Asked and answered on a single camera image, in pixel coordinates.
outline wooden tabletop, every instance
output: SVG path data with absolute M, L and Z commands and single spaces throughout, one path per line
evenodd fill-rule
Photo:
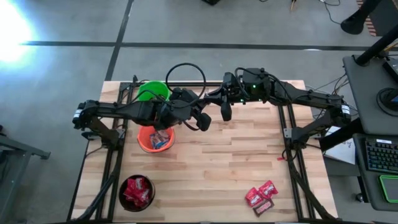
M 302 80 L 288 82 L 305 89 Z M 119 84 L 104 82 L 100 101 L 116 101 Z M 256 102 L 234 105 L 232 110 L 232 120 L 224 122 L 219 106 L 207 106 L 205 112 L 212 118 L 208 131 L 175 126 L 174 146 L 157 154 L 148 154 L 139 147 L 139 126 L 129 122 L 119 186 L 131 175 L 146 175 L 155 184 L 156 196 L 149 208 L 137 213 L 125 211 L 117 199 L 114 222 L 297 221 L 287 162 L 277 160 L 284 150 L 278 109 L 270 103 Z M 294 105 L 294 113 L 297 126 L 312 122 L 309 107 Z M 111 127 L 112 119 L 102 121 Z M 308 143 L 318 144 L 315 140 Z M 99 141 L 90 142 L 88 152 L 99 146 Z M 311 191 L 337 217 L 321 151 L 308 147 L 303 156 Z M 98 193 L 105 158 L 106 149 L 86 158 L 72 218 L 81 215 Z M 258 188 L 267 180 L 273 181 L 279 194 L 273 198 L 275 207 L 258 218 L 244 196 L 250 188 Z M 300 198 L 307 217 L 302 191 Z

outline chair wheel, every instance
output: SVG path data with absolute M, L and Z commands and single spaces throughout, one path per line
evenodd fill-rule
M 362 193 L 359 193 L 359 194 L 355 195 L 355 200 L 358 201 L 358 202 L 364 203 Z

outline black keyboard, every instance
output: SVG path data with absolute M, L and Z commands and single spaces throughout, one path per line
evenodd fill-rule
M 398 174 L 398 142 L 366 138 L 368 169 Z

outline gray floor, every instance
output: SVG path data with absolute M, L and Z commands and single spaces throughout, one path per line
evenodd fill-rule
M 124 42 L 229 43 L 266 45 L 370 46 L 378 38 L 365 29 L 348 35 L 329 21 L 317 0 L 221 0 L 210 7 L 199 0 L 135 0 Z M 127 0 L 30 0 L 14 7 L 30 25 L 36 41 L 115 42 Z M 332 7 L 342 21 L 357 9 L 355 0 Z M 113 47 L 23 47 L 13 62 L 0 61 L 0 124 L 12 138 L 51 151 L 51 158 L 29 164 L 10 220 L 62 222 L 72 200 L 86 141 L 73 129 L 72 114 L 87 99 L 98 99 Z M 122 47 L 112 80 L 163 80 L 181 62 L 201 66 L 209 80 L 240 67 L 264 67 L 281 79 L 304 79 L 323 85 L 340 77 L 349 51 L 173 49 Z M 174 80 L 198 80 L 196 71 L 181 68 Z M 333 86 L 323 88 L 332 91 Z M 354 104 L 349 86 L 340 92 Z M 355 179 L 330 178 L 340 218 L 393 222 L 398 213 L 377 212 L 350 197 Z

